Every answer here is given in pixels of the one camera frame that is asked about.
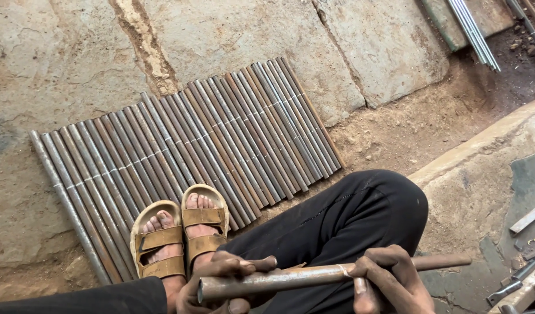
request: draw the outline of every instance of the soil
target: soil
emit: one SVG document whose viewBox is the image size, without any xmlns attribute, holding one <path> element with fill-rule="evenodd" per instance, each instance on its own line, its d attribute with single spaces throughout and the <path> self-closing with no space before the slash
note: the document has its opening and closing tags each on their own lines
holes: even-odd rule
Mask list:
<svg viewBox="0 0 535 314">
<path fill-rule="evenodd" d="M 501 72 L 475 64 L 470 49 L 450 58 L 443 81 L 420 89 L 375 110 L 351 113 L 329 133 L 346 167 L 317 182 L 310 191 L 262 211 L 242 234 L 332 185 L 348 173 L 384 168 L 409 175 L 467 141 L 487 126 L 535 99 L 535 55 L 510 50 L 527 33 L 507 30 L 487 42 Z M 49 295 L 97 286 L 80 246 L 53 259 L 16 269 L 0 268 L 0 301 Z"/>
</svg>

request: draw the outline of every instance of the foot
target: foot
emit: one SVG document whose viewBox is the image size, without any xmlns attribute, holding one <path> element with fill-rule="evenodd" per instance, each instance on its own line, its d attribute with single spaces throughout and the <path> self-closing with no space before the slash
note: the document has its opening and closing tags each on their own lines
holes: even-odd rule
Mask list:
<svg viewBox="0 0 535 314">
<path fill-rule="evenodd" d="M 211 199 L 206 196 L 192 193 L 188 196 L 186 201 L 186 208 L 217 208 Z M 196 238 L 204 235 L 214 235 L 215 233 L 221 233 L 221 231 L 215 227 L 208 225 L 193 225 L 186 227 L 186 234 L 189 239 Z M 208 252 L 198 255 L 194 259 L 193 270 L 200 268 L 203 264 L 211 261 L 211 257 L 215 252 Z"/>
<path fill-rule="evenodd" d="M 143 226 L 143 233 L 152 232 L 160 229 L 166 229 L 174 227 L 173 217 L 166 212 L 165 210 L 160 210 L 157 212 L 156 216 L 151 217 L 149 221 Z M 167 244 L 162 248 L 146 254 L 143 258 L 147 260 L 147 264 L 154 263 L 156 261 L 162 261 L 164 259 L 182 255 L 184 251 L 182 250 L 181 243 Z"/>
</svg>

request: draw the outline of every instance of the sandal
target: sandal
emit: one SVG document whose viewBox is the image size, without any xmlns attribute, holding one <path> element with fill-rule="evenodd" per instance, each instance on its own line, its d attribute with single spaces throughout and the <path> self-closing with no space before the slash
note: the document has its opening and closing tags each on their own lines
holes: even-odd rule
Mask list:
<svg viewBox="0 0 535 314">
<path fill-rule="evenodd" d="M 197 193 L 208 197 L 218 208 L 186 208 L 188 197 L 192 193 Z M 182 197 L 182 225 L 187 239 L 187 278 L 190 277 L 194 259 L 196 256 L 215 252 L 217 248 L 227 243 L 227 232 L 229 230 L 229 211 L 223 196 L 214 188 L 206 184 L 194 184 L 186 190 Z M 208 225 L 221 230 L 221 234 L 198 236 L 188 238 L 186 227 L 193 225 Z"/>
<path fill-rule="evenodd" d="M 156 216 L 157 212 L 165 210 L 173 217 L 174 227 L 143 233 L 143 226 Z M 182 215 L 180 207 L 171 201 L 157 201 L 145 208 L 138 216 L 131 228 L 130 250 L 136 264 L 138 277 L 157 276 L 164 278 L 172 275 L 183 275 L 184 256 L 171 256 L 151 264 L 142 262 L 145 254 L 152 253 L 167 244 L 182 243 Z"/>
</svg>

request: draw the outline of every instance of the black pants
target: black pants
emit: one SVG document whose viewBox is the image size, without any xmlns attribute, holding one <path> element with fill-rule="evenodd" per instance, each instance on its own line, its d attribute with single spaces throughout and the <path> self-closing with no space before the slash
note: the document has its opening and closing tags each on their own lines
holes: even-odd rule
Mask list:
<svg viewBox="0 0 535 314">
<path fill-rule="evenodd" d="M 426 224 L 423 191 L 387 170 L 349 174 L 332 187 L 220 247 L 244 259 L 275 255 L 279 268 L 352 263 L 370 247 L 415 253 Z M 280 292 L 265 311 L 353 313 L 352 282 Z M 79 292 L 0 303 L 0 313 L 166 312 L 156 277 Z"/>
</svg>

